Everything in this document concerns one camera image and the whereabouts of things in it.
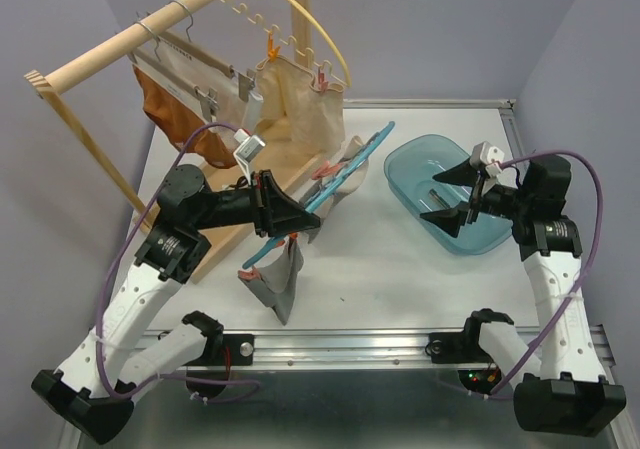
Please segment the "blue plastic clip hanger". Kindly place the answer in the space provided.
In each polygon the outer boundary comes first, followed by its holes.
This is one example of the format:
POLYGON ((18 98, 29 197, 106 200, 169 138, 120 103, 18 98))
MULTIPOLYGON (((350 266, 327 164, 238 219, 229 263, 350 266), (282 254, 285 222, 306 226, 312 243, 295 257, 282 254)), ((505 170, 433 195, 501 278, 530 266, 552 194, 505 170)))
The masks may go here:
POLYGON ((379 146, 390 135, 395 128, 396 123, 389 121, 381 130, 375 132, 369 139, 364 141, 364 146, 358 151, 356 156, 344 165, 336 175, 333 176, 331 182, 325 186, 316 196, 314 196, 307 205, 303 205, 308 212, 313 212, 332 195, 342 182, 365 160, 369 162, 371 155, 379 148, 379 146))

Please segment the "aluminium mounting rail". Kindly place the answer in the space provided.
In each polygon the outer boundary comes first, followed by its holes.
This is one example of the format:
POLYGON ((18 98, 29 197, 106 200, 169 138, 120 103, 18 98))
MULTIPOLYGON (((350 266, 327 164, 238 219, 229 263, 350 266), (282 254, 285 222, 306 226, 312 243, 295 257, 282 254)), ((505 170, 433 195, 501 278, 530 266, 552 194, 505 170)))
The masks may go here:
POLYGON ((438 369, 426 351, 432 332, 227 329, 224 338, 247 342, 232 355, 232 367, 239 371, 438 369))

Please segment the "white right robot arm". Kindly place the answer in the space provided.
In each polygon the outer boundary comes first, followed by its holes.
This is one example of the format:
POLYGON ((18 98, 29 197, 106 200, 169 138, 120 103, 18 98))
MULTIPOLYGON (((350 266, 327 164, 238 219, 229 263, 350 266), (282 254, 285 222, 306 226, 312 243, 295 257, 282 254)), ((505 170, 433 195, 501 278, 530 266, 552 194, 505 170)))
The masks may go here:
POLYGON ((450 209, 423 213, 423 220, 452 237, 479 214, 511 221, 540 332, 525 342, 510 316, 485 308, 472 312, 459 332, 430 333, 425 352, 435 364, 495 364, 501 378, 483 395, 493 399, 511 386, 523 430, 595 437, 625 409, 626 394, 608 380, 594 347, 581 292, 594 258, 582 255, 579 230, 563 213, 574 156, 525 157, 528 168, 514 188, 496 181, 509 162, 478 156, 434 175, 440 183, 470 187, 471 195, 450 209))

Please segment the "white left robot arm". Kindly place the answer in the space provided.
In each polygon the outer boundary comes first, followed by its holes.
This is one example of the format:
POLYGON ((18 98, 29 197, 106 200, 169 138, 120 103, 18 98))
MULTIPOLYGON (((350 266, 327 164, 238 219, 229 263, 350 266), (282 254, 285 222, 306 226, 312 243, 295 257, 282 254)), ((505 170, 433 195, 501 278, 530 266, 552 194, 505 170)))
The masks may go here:
POLYGON ((214 191, 199 167, 178 165, 167 173, 157 203, 151 231, 93 329, 57 368, 41 370, 31 384, 55 413, 97 444, 114 439, 138 400, 162 379, 178 379, 178 369, 188 363, 210 363, 225 353, 222 324, 201 311, 184 316, 153 346, 134 351, 209 251, 204 230, 251 224, 261 237, 286 236, 321 224, 268 170, 252 174, 241 188, 214 191))

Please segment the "yellow plastic clip hanger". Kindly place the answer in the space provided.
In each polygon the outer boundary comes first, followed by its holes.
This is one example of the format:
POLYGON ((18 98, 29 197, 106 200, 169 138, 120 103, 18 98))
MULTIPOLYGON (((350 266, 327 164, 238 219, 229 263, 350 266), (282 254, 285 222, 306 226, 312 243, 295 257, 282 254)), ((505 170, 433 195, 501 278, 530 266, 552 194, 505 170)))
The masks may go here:
POLYGON ((262 14, 251 12, 245 3, 238 0, 218 1, 268 35, 268 53, 274 52, 276 47, 286 46, 291 49, 297 64, 309 69, 319 69, 322 74, 346 88, 352 86, 351 72, 346 59, 327 30, 311 13, 310 0, 283 0, 290 8, 291 31, 289 34, 285 34, 277 24, 268 23, 262 14), (316 56, 313 49, 313 35, 318 35, 324 41, 332 53, 331 59, 319 59, 316 56))

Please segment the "grey underwear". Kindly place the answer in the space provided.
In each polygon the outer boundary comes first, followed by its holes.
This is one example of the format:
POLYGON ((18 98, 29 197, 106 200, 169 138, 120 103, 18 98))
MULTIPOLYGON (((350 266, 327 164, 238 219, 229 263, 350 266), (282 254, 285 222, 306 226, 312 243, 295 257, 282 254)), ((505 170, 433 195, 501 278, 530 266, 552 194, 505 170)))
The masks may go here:
POLYGON ((281 254, 264 267, 239 270, 238 279, 286 326, 296 297, 297 280, 304 257, 296 238, 289 237, 281 254))
MULTIPOLYGON (((358 151, 364 146, 363 140, 359 136, 351 138, 349 144, 343 151, 341 158, 333 165, 328 161, 325 161, 313 174, 312 185, 301 196, 299 202, 302 205, 307 205, 309 201, 316 196, 325 186, 327 186, 333 176, 338 171, 350 162, 358 153, 358 151)), ((322 222, 325 222, 332 210, 346 197, 354 193, 364 182, 368 172, 369 162, 365 160, 358 168, 356 168, 330 195, 322 204, 314 211, 316 215, 320 217, 322 222)))

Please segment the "wooden clamp hanger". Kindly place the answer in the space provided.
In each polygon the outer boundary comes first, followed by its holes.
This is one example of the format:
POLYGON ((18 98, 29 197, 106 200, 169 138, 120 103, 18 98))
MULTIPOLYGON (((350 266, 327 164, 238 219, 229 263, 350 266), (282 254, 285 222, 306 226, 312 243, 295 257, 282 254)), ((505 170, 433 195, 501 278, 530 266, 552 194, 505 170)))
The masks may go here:
POLYGON ((180 66, 178 72, 200 89, 214 90, 218 102, 223 96, 244 103, 252 100, 261 101, 261 95, 254 91, 255 77, 252 74, 238 74, 230 64, 195 44, 190 35, 190 29, 194 25, 193 13, 178 0, 171 1, 171 4, 178 5, 189 19, 185 37, 170 29, 160 34, 160 41, 167 47, 174 66, 180 66))
POLYGON ((160 37, 142 21, 136 21, 135 25, 142 27, 151 36, 151 39, 155 41, 155 47, 153 57, 144 49, 134 48, 127 54, 131 63, 184 106, 188 106, 204 122, 214 121, 219 109, 216 100, 217 93, 212 89, 202 91, 197 85, 181 77, 171 67, 165 66, 158 52, 160 37))

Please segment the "beige underwear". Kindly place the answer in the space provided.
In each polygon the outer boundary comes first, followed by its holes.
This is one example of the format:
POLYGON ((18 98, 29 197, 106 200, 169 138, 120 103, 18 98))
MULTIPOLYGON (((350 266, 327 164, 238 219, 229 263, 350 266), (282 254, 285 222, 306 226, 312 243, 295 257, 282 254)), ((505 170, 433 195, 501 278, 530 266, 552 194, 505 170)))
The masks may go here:
POLYGON ((292 141, 325 154, 340 149, 345 140, 342 84, 319 86, 311 70, 278 56, 257 64, 256 86, 263 97, 258 131, 285 119, 292 141))

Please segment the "blue plastic tub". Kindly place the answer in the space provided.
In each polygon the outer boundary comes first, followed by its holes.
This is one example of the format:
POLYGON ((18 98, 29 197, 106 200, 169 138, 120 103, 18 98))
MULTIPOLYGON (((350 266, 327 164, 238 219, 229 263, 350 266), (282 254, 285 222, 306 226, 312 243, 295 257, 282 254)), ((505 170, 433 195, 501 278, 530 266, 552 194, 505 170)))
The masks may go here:
POLYGON ((453 238, 421 218, 423 213, 452 208, 469 199, 469 188, 433 179, 468 157, 466 151, 444 136, 423 135, 392 151, 385 159, 384 174, 392 193, 438 243, 455 255, 477 256, 511 237, 509 220, 481 214, 453 238))

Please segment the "white underwear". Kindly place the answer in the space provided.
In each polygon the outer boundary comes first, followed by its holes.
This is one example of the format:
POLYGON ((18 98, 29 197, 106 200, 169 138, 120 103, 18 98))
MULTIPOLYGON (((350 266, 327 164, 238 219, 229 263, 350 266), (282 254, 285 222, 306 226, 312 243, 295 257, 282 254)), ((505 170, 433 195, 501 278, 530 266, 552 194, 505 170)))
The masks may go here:
POLYGON ((196 45, 179 39, 162 39, 158 49, 161 61, 178 76, 197 87, 205 95, 213 95, 217 104, 216 119, 247 132, 258 125, 264 102, 263 96, 243 74, 196 45))

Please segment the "wooden clothes rack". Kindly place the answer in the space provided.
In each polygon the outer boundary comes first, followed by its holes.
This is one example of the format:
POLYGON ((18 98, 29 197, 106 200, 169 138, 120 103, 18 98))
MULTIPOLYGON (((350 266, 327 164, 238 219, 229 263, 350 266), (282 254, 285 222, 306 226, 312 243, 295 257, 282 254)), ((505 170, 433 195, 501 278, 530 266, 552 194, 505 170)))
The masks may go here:
POLYGON ((293 192, 342 145, 343 97, 352 78, 340 51, 328 60, 315 55, 312 39, 326 31, 311 14, 308 0, 284 1, 292 11, 290 33, 238 0, 172 0, 53 72, 31 71, 26 78, 136 211, 143 210, 143 201, 63 99, 67 91, 124 57, 142 89, 144 113, 172 146, 189 145, 203 159, 208 182, 222 185, 240 173, 232 161, 229 131, 196 134, 200 125, 220 121, 260 135, 266 148, 257 167, 271 169, 282 188, 293 192), (174 32, 177 23, 191 21, 215 1, 265 34, 266 54, 254 68, 240 71, 189 35, 174 32))

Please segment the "brown underwear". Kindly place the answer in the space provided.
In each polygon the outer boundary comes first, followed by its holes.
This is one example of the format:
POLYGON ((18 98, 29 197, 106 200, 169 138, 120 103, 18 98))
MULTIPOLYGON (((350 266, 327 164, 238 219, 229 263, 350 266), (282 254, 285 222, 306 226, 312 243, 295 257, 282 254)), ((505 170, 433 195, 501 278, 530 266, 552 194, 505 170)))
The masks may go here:
MULTIPOLYGON (((144 113, 166 135, 171 145, 181 150, 204 122, 137 67, 133 67, 133 71, 143 92, 144 113)), ((187 152, 201 156, 216 168, 226 169, 236 165, 232 152, 221 137, 210 130, 195 137, 187 152)))

